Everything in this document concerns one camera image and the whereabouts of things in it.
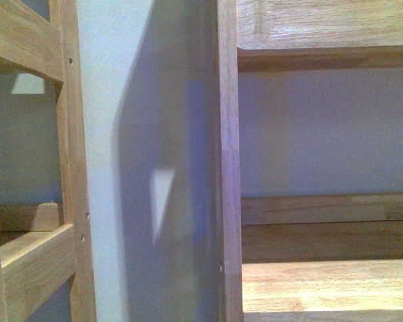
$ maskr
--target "wooden shelf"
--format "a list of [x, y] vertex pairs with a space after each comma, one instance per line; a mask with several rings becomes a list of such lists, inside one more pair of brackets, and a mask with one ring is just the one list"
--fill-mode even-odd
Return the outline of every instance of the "wooden shelf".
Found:
[[[403, 260], [244, 264], [242, 274], [245, 322], [403, 321], [394, 313], [403, 314]], [[364, 312], [372, 310], [392, 319]], [[356, 319], [346, 320], [352, 311]]]
[[15, 67], [62, 82], [60, 32], [21, 1], [0, 1], [0, 71]]
[[403, 321], [403, 221], [243, 226], [242, 257], [245, 322]]
[[403, 1], [239, 0], [239, 71], [403, 67]]
[[242, 198], [243, 225], [403, 220], [403, 193]]
[[25, 321], [76, 270], [75, 229], [0, 233], [7, 316]]

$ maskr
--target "wooden rail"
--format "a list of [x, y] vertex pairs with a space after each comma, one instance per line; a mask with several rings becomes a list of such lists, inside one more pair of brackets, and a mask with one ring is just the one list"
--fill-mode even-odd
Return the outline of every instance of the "wooden rail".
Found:
[[0, 1], [3, 64], [62, 82], [60, 32], [18, 0]]
[[242, 199], [242, 224], [403, 220], [403, 193]]
[[24, 322], [75, 273], [75, 228], [26, 233], [0, 253], [8, 319]]

